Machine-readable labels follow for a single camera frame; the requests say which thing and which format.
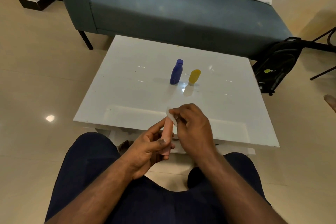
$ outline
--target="sofa leg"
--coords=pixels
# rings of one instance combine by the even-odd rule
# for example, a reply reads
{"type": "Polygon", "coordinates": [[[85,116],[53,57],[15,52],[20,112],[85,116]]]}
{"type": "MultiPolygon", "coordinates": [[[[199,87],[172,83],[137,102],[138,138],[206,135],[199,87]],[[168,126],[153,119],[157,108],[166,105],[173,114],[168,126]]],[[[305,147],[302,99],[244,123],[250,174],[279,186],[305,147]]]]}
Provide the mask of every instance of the sofa leg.
{"type": "Polygon", "coordinates": [[[84,31],[78,31],[82,37],[82,39],[84,40],[84,42],[86,43],[86,46],[90,49],[93,50],[93,46],[90,43],[89,39],[87,38],[86,34],[84,33],[84,31]]]}

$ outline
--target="white coffee table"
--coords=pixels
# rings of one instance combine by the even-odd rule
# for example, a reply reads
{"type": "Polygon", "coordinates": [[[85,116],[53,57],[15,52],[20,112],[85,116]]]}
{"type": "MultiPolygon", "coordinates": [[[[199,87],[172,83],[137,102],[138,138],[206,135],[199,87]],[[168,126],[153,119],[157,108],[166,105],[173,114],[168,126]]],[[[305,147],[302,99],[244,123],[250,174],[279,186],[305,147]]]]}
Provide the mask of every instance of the white coffee table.
{"type": "MultiPolygon", "coordinates": [[[[130,135],[163,119],[167,107],[185,103],[195,103],[209,118],[220,152],[253,154],[255,147],[279,147],[247,58],[119,35],[73,120],[130,135]],[[183,73],[178,85],[170,85],[178,59],[184,61],[183,73]],[[201,75],[191,87],[194,69],[201,75]]],[[[124,141],[115,132],[110,138],[115,144],[124,141]]],[[[183,153],[177,144],[174,152],[183,153]]]]}

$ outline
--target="blue bottle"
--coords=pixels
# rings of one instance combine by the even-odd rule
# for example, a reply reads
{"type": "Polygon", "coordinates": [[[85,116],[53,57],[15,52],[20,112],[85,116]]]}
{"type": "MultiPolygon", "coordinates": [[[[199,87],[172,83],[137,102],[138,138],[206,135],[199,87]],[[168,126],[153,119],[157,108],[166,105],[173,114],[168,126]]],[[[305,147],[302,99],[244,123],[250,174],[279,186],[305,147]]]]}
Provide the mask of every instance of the blue bottle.
{"type": "Polygon", "coordinates": [[[173,72],[171,73],[170,84],[178,84],[182,74],[182,65],[183,60],[178,59],[175,67],[173,68],[173,72]]]}

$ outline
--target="sofa cushion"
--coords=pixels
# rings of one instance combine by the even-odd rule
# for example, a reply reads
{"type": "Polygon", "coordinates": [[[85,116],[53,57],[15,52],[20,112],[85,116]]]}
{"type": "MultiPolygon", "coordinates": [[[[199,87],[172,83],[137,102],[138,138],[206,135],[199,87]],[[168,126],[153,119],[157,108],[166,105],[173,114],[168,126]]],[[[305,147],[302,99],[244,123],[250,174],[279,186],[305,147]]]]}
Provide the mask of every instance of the sofa cushion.
{"type": "Polygon", "coordinates": [[[252,57],[291,36],[255,0],[91,0],[97,31],[252,57]]]}

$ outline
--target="left hand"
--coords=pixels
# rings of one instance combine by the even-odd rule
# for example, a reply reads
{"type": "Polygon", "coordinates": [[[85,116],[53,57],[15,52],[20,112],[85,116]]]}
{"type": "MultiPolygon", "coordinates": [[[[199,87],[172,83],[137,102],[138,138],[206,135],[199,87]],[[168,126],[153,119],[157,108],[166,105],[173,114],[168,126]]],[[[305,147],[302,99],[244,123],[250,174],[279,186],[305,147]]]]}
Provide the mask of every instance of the left hand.
{"type": "Polygon", "coordinates": [[[143,132],[120,157],[120,160],[130,165],[133,180],[142,177],[155,163],[169,159],[169,156],[157,153],[157,151],[164,149],[171,142],[165,142],[161,139],[162,131],[160,129],[163,128],[165,120],[166,118],[143,132]]]}

